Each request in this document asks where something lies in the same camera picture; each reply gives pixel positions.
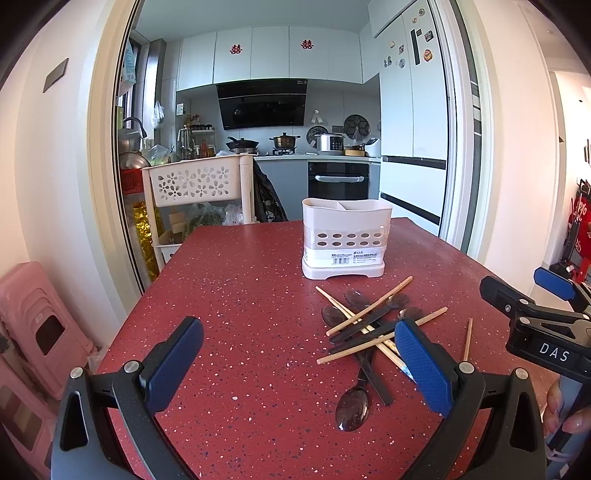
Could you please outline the right hand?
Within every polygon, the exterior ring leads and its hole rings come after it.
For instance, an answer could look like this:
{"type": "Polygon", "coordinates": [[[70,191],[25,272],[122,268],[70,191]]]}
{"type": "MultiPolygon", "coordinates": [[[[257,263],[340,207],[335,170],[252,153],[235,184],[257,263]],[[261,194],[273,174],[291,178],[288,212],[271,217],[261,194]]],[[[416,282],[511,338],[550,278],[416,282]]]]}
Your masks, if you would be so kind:
{"type": "Polygon", "coordinates": [[[569,434],[589,433],[591,429],[591,408],[586,406],[569,417],[560,420],[566,411],[560,381],[556,380],[547,392],[546,408],[542,416],[544,435],[555,434],[559,429],[569,434]]]}

